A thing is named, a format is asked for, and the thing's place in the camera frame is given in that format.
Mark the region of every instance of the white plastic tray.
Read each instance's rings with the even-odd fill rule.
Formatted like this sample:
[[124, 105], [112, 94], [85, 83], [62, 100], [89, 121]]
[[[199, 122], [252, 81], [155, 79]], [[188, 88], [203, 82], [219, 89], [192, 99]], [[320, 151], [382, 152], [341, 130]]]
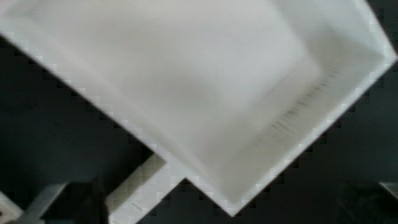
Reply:
[[0, 32], [231, 215], [396, 55], [362, 0], [2, 0]]

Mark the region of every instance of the black surface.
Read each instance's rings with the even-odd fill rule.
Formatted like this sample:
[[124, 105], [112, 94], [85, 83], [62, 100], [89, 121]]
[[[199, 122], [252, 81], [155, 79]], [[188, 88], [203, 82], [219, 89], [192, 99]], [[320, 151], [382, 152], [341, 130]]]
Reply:
[[[370, 3], [398, 49], [398, 2]], [[23, 204], [66, 179], [110, 190], [149, 152], [14, 51], [0, 43], [0, 189]], [[336, 223], [343, 181], [398, 182], [398, 66], [238, 216], [185, 181], [142, 223]]]
[[151, 155], [69, 87], [0, 40], [0, 190], [25, 208], [48, 184], [110, 192]]

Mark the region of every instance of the white tray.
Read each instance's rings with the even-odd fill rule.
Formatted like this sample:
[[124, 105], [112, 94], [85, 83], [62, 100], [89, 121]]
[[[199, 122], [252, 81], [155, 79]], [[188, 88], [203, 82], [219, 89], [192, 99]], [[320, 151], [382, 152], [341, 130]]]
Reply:
[[364, 1], [2, 0], [0, 16], [235, 215], [396, 60]]

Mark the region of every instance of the dark background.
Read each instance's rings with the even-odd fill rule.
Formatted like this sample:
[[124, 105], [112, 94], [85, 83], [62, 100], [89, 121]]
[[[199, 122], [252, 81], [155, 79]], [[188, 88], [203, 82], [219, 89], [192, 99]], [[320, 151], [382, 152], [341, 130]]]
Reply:
[[[370, 1], [398, 49], [398, 1]], [[73, 90], [0, 40], [0, 190], [25, 208], [46, 184], [101, 177], [110, 192], [151, 155]], [[142, 220], [336, 223], [343, 181], [398, 182], [398, 66], [235, 218], [185, 181]]]

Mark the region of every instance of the white object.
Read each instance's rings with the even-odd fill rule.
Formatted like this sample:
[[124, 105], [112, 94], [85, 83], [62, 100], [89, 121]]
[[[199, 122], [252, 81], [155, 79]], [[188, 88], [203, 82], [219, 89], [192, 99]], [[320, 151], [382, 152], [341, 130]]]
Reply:
[[235, 215], [396, 60], [364, 0], [2, 0], [0, 16]]
[[155, 155], [107, 198], [110, 224], [137, 223], [185, 176]]
[[16, 220], [21, 216], [21, 209], [5, 194], [0, 192], [0, 224], [5, 224], [9, 221]]

